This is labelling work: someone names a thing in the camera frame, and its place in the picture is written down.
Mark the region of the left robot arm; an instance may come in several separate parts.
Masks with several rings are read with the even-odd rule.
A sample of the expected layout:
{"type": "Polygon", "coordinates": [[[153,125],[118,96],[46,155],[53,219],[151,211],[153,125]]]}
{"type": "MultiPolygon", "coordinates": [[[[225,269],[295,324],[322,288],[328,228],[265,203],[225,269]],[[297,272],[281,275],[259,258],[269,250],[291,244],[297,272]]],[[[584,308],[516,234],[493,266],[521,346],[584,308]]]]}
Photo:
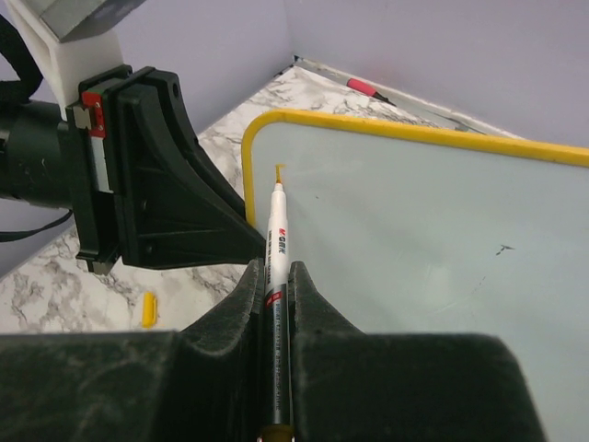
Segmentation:
{"type": "Polygon", "coordinates": [[[7,20],[1,54],[17,73],[1,85],[1,195],[63,208],[91,273],[262,255],[243,199],[199,144],[177,75],[116,63],[83,76],[60,108],[32,99],[40,70],[7,20]]]}

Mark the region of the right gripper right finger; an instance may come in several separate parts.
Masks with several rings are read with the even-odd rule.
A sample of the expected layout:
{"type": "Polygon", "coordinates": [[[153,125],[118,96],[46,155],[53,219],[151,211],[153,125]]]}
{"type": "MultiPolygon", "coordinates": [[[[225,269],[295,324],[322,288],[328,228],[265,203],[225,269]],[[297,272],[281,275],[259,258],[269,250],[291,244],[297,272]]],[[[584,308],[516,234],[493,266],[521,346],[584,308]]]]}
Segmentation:
{"type": "Polygon", "coordinates": [[[519,363],[479,333],[369,334],[292,265],[299,441],[542,441],[519,363]]]}

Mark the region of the red black marker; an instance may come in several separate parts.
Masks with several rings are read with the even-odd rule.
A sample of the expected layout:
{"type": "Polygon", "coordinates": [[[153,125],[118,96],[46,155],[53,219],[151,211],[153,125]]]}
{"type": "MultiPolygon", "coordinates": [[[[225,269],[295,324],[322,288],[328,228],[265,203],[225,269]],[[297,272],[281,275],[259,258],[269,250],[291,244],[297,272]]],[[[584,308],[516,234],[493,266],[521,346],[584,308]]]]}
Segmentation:
{"type": "Polygon", "coordinates": [[[347,81],[346,86],[366,95],[367,97],[371,97],[373,99],[377,99],[389,105],[395,106],[395,103],[393,103],[389,98],[383,96],[374,87],[370,86],[362,80],[359,80],[357,78],[350,78],[347,81]]]}

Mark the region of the yellow framed whiteboard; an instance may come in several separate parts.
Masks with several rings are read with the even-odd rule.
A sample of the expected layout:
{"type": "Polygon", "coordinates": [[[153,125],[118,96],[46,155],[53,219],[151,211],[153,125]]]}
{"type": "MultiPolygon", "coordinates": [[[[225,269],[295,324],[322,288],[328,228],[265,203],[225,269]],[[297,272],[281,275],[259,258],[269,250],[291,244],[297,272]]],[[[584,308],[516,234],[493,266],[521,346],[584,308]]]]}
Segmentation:
{"type": "Polygon", "coordinates": [[[248,222],[283,182],[290,257],[365,332],[481,332],[547,436],[588,437],[588,151],[272,110],[241,147],[248,222]]]}

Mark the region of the yellow marker cap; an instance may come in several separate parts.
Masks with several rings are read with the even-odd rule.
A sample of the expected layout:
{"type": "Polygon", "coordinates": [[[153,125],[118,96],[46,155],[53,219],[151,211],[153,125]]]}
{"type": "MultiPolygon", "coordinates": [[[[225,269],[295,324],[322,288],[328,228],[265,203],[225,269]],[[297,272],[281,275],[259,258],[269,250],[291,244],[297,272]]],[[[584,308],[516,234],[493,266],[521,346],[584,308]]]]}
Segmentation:
{"type": "Polygon", "coordinates": [[[143,296],[141,327],[151,329],[157,323],[157,297],[153,292],[145,292],[143,296]]]}

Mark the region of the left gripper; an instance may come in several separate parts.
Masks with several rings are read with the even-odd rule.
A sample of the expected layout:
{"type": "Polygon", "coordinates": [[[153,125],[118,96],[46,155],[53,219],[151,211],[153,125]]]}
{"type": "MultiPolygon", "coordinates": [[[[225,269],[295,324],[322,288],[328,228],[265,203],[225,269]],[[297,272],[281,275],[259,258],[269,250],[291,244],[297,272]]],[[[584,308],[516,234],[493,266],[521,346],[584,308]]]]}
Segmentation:
{"type": "MultiPolygon", "coordinates": [[[[122,64],[82,81],[58,125],[79,239],[76,258],[95,274],[108,273],[120,256],[99,95],[131,71],[122,64]]],[[[178,76],[142,69],[118,91],[115,110],[122,261],[168,270],[261,257],[265,241],[247,222],[244,200],[200,146],[178,76]]]]}

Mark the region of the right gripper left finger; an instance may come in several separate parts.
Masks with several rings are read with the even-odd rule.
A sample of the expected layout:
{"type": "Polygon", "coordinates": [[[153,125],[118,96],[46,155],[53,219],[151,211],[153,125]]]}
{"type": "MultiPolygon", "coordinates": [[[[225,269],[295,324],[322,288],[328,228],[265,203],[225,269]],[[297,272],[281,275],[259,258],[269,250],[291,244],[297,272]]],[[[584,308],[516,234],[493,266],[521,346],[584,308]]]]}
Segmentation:
{"type": "Polygon", "coordinates": [[[253,441],[261,261],[182,331],[5,335],[5,441],[253,441]]]}

